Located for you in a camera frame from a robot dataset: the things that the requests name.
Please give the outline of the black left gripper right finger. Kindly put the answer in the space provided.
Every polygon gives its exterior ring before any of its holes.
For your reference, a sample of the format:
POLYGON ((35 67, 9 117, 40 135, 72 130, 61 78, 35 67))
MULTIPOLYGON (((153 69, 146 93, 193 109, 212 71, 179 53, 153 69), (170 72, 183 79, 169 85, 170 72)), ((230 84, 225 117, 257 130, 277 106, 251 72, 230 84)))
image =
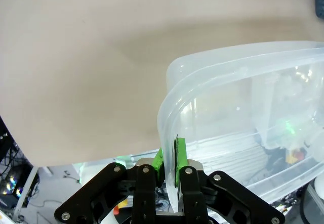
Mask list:
POLYGON ((216 223, 211 210, 228 223, 285 223, 285 216, 223 171, 204 172, 187 159, 184 138, 174 139, 175 185, 180 188, 186 223, 216 223))

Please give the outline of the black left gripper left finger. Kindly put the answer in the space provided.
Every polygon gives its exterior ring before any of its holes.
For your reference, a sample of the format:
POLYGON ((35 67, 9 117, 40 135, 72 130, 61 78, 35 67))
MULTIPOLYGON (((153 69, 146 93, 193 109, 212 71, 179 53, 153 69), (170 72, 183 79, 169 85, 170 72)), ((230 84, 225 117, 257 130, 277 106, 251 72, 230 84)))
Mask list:
POLYGON ((162 150, 130 169, 113 162, 62 203, 54 217, 60 223, 102 223, 115 206, 133 196, 132 223, 155 223, 155 190, 163 181, 162 150))

